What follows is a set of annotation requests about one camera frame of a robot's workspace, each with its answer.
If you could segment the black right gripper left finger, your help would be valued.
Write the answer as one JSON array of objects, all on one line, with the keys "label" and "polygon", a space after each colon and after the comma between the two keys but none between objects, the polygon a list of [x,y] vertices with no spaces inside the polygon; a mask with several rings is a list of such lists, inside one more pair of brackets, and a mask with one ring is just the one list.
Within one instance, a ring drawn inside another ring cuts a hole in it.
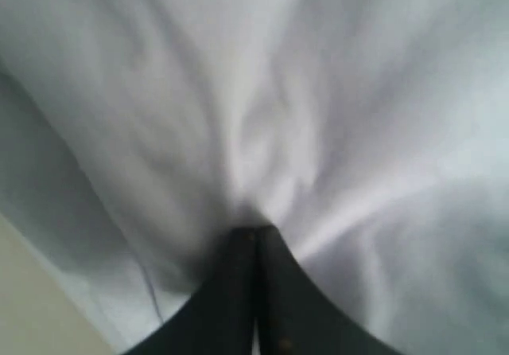
[{"label": "black right gripper left finger", "polygon": [[255,323],[256,235],[230,232],[212,275],[130,355],[251,354]]}]

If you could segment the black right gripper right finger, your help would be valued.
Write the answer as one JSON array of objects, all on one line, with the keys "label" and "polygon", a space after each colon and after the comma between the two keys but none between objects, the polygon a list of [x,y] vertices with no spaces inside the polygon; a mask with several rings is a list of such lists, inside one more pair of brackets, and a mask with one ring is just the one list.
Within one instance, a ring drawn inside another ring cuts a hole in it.
[{"label": "black right gripper right finger", "polygon": [[396,354],[338,310],[299,266],[274,226],[257,230],[261,354]]}]

